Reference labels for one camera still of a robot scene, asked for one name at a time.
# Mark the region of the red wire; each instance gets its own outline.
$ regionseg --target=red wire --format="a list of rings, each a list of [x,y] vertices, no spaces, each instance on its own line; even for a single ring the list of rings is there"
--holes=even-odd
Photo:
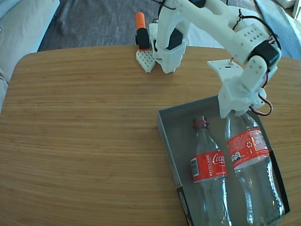
[[[264,84],[261,86],[262,88],[264,88],[267,83],[268,83],[268,80],[269,80],[269,74],[268,72],[265,73],[265,81],[264,81]],[[267,103],[269,105],[269,112],[268,113],[263,113],[263,112],[260,112],[260,111],[257,111],[255,109],[253,109],[251,106],[250,106],[250,109],[252,112],[254,112],[255,114],[258,114],[258,115],[261,115],[261,116],[268,116],[272,113],[273,111],[273,105],[270,101],[268,101],[267,99],[263,98],[262,95],[258,94],[258,97],[265,103]]]
[[[264,81],[264,84],[261,86],[261,88],[264,88],[267,85],[268,81],[269,81],[269,74],[268,74],[268,72],[266,72],[265,73],[265,81]]]

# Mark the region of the orange cap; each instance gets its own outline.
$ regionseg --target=orange cap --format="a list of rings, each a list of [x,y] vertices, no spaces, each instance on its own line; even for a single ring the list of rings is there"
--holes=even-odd
[[[141,12],[136,13],[136,30],[139,28],[146,28],[144,14]]]

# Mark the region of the gray carpet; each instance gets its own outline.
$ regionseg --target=gray carpet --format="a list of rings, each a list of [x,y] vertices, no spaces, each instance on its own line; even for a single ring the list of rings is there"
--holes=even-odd
[[[136,12],[145,14],[147,24],[158,17],[159,5],[150,0],[60,1],[39,51],[135,44]],[[229,5],[257,10],[254,0],[229,0]]]

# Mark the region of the gray box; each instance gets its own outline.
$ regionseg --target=gray box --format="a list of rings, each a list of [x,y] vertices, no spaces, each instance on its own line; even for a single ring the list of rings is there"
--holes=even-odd
[[[249,113],[261,128],[263,137],[270,151],[274,179],[281,195],[285,213],[290,211],[281,174],[270,146],[268,137],[258,115]],[[201,211],[199,201],[196,199],[196,190],[192,182],[190,158],[195,155],[197,138],[192,128],[192,120],[204,115],[209,122],[209,129],[220,150],[224,152],[228,170],[227,194],[229,215],[233,226],[248,226],[246,221],[246,200],[244,191],[235,176],[232,161],[228,152],[225,138],[226,120],[219,116],[217,97],[211,97],[164,110],[158,111],[158,130],[166,150],[169,166],[174,177],[179,198],[184,213],[190,225],[201,225]]]

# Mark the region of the coca-cola bottle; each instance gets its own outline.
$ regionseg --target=coca-cola bottle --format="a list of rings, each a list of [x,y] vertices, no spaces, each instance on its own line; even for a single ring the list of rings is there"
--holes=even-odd
[[[204,116],[193,120],[197,133],[196,155],[190,159],[193,182],[197,190],[204,190],[206,226],[231,226],[228,214],[225,176],[227,169],[223,152],[212,139]]]
[[[251,226],[278,225],[284,206],[274,184],[269,150],[258,124],[248,114],[227,116],[228,149],[246,197]]]

